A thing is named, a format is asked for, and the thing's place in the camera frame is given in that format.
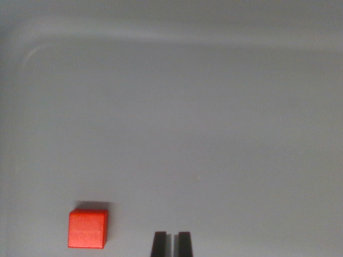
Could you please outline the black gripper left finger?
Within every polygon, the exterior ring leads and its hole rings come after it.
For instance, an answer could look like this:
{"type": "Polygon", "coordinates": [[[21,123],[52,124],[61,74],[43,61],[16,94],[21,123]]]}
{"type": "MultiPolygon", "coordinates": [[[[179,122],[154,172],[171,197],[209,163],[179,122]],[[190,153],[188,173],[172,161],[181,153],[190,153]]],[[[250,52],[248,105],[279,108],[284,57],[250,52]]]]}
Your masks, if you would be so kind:
{"type": "Polygon", "coordinates": [[[171,235],[166,231],[157,231],[154,234],[150,257],[169,257],[171,251],[171,235]]]}

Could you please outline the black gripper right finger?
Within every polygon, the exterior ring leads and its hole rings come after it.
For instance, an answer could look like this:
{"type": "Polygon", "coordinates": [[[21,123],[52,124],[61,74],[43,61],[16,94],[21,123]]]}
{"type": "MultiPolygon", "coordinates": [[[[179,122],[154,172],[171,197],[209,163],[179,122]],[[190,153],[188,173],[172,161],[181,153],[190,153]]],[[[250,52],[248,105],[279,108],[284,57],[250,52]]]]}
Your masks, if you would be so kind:
{"type": "Polygon", "coordinates": [[[179,232],[174,236],[174,257],[193,257],[191,233],[179,232]]]}

